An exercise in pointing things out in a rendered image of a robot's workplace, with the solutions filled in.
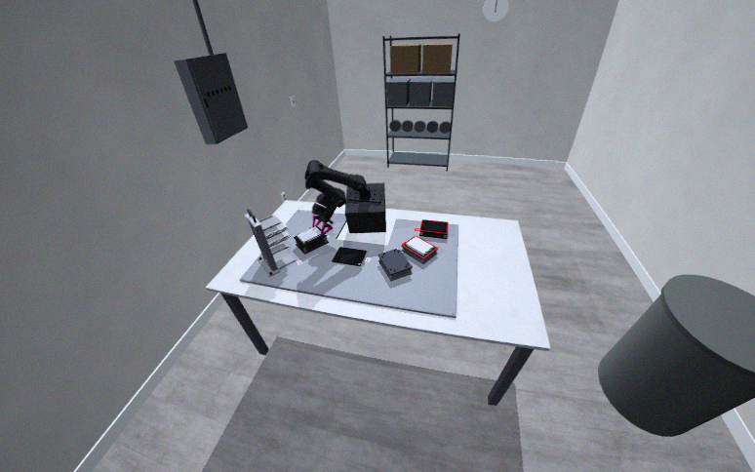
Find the white multi-well plate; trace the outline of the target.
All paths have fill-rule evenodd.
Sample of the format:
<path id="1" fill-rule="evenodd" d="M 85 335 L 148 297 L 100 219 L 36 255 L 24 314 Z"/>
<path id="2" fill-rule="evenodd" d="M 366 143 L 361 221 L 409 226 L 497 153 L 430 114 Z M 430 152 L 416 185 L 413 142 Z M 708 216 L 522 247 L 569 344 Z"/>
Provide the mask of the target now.
<path id="1" fill-rule="evenodd" d="M 284 232 L 282 232 L 282 233 L 280 233 L 280 234 L 278 234 L 278 235 L 276 235 L 274 237 L 271 237 L 271 238 L 267 239 L 267 243 L 268 243 L 269 246 L 271 246 L 271 245 L 273 245 L 273 244 L 275 244 L 275 243 L 277 243 L 277 242 L 279 242 L 279 241 L 281 241 L 283 239 L 287 239 L 289 237 L 291 237 L 290 234 L 285 230 Z"/>
<path id="2" fill-rule="evenodd" d="M 283 223 L 278 224 L 278 225 L 276 225 L 276 226 L 274 226 L 272 228 L 269 228 L 269 229 L 267 229 L 267 230 L 265 230 L 263 232 L 264 232 L 265 237 L 267 238 L 267 237 L 269 237 L 271 235 L 274 235 L 274 234 L 276 234 L 276 233 L 278 233 L 280 231 L 284 231 L 284 230 L 287 230 L 287 229 L 288 229 L 288 227 L 283 222 Z"/>
<path id="3" fill-rule="evenodd" d="M 313 227 L 313 228 L 311 228 L 311 229 L 309 229 L 309 230 L 307 230 L 307 231 L 299 234 L 298 238 L 302 241 L 303 244 L 305 244 L 306 241 L 309 242 L 309 241 L 317 238 L 318 235 L 321 236 L 321 231 L 315 226 L 315 227 Z"/>

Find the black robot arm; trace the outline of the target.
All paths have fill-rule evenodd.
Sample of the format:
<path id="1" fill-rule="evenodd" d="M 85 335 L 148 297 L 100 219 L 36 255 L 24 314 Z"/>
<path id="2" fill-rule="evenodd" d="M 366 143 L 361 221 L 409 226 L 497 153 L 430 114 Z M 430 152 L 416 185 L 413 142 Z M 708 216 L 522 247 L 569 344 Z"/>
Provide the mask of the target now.
<path id="1" fill-rule="evenodd" d="M 347 198 L 349 201 L 381 203 L 382 193 L 370 192 L 370 186 L 367 185 L 364 177 L 330 169 L 317 160 L 312 160 L 308 163 L 305 179 L 305 187 L 307 189 L 314 188 L 322 192 L 316 198 L 316 203 L 320 205 L 314 203 L 312 213 L 314 215 L 319 214 L 326 219 L 329 219 L 337 207 L 340 208 L 346 203 L 346 198 L 344 191 L 329 185 L 324 180 L 344 184 L 355 190 L 349 191 Z M 325 207 L 330 210 L 327 210 Z"/>

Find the white rectangular plate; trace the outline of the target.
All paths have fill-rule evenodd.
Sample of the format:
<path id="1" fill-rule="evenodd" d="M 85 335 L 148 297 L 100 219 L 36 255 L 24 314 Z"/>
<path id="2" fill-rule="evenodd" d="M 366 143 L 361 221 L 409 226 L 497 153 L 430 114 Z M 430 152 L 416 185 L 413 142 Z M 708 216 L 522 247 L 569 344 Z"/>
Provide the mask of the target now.
<path id="1" fill-rule="evenodd" d="M 433 249 L 433 246 L 422 241 L 418 237 L 415 237 L 414 239 L 406 243 L 406 246 L 408 246 L 409 248 L 413 249 L 414 251 L 418 252 L 419 254 L 423 256 Z"/>

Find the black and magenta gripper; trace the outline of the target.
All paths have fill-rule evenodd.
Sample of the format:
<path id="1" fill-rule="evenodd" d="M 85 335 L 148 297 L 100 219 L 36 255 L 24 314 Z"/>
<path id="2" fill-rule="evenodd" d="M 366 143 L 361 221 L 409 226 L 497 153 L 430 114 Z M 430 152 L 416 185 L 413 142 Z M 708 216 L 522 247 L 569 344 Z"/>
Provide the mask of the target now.
<path id="1" fill-rule="evenodd" d="M 322 235 L 322 236 L 323 236 L 323 235 L 324 235 L 325 233 L 327 233 L 328 231 L 332 230 L 332 229 L 333 229 L 333 227 L 332 227 L 331 225 L 329 225 L 329 224 L 328 224 L 327 222 L 329 222 L 330 224 L 333 224 L 333 222 L 331 221 L 331 217 L 332 217 L 333 213 L 334 213 L 334 212 L 332 212 L 332 214 L 331 214 L 331 216 L 329 217 L 329 219 L 326 219 L 326 218 L 322 217 L 322 216 L 321 216 L 321 215 L 319 215 L 319 214 L 318 214 L 318 216 L 315 216 L 315 215 L 313 215 L 313 226 L 312 226 L 312 228 L 313 228 L 313 227 L 315 227 L 315 226 L 317 226 L 317 225 L 318 225 L 318 224 L 319 224 L 319 223 L 320 223 L 320 222 L 322 221 L 322 222 L 324 222 L 324 223 L 323 223 L 323 227 L 322 227 L 322 231 L 321 231 L 321 235 Z M 319 218 L 320 218 L 320 219 L 319 219 Z M 316 224 L 315 224 L 315 219 L 318 219 L 318 222 L 317 222 Z M 315 226 L 314 226 L 314 225 L 315 225 Z M 327 230 L 326 230 L 326 231 L 324 232 L 324 229 L 325 229 L 325 227 L 328 227 L 328 229 L 327 229 Z M 324 233 L 323 233 L 323 232 L 324 232 Z"/>

